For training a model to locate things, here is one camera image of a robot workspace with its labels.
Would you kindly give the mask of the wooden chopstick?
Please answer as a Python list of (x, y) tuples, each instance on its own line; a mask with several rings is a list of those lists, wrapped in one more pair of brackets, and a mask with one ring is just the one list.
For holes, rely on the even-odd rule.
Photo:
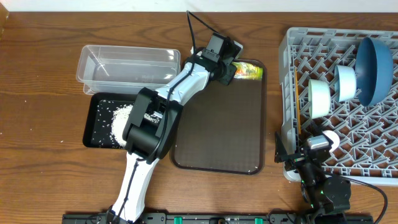
[(295, 78), (295, 99), (296, 99), (296, 112), (297, 112), (297, 130), (298, 134), (301, 134), (301, 122), (300, 122), (300, 101), (299, 101), (299, 87), (297, 80), (297, 69), (294, 68), (294, 78)]

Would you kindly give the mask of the dark blue plate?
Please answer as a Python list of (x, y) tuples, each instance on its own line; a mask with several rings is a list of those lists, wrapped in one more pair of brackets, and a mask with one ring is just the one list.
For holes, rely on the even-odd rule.
[(388, 95), (393, 79), (393, 59), (389, 47), (381, 40), (366, 37), (356, 54), (358, 95), (363, 106), (373, 106)]

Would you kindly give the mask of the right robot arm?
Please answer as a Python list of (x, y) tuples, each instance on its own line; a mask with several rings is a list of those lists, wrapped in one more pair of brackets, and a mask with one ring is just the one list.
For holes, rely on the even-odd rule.
[[(310, 208), (296, 214), (293, 223), (379, 223), (388, 208), (388, 197), (379, 187), (360, 180), (323, 170), (322, 163), (331, 157), (334, 142), (326, 134), (308, 138), (296, 152), (289, 154), (282, 138), (275, 133), (274, 162), (283, 163), (286, 171), (296, 170), (300, 176), (301, 193)], [(378, 191), (384, 200), (376, 219), (372, 216), (346, 216), (351, 208), (351, 184), (356, 183)]]

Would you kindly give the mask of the light blue bowl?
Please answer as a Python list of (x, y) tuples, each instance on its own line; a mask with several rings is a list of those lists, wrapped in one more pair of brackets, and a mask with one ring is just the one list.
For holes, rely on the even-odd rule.
[(337, 101), (348, 101), (356, 94), (356, 73), (352, 67), (337, 65), (335, 67), (335, 91), (338, 94)]

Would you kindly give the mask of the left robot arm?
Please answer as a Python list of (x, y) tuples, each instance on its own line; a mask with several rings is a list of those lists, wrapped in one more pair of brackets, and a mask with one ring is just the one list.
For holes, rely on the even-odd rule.
[(156, 90), (138, 92), (122, 134), (126, 171), (119, 197), (106, 213), (107, 223), (138, 220), (154, 168), (172, 145), (184, 105), (213, 80), (229, 85), (236, 73), (232, 62), (242, 51), (242, 44), (214, 30), (206, 47), (193, 48), (175, 78)]

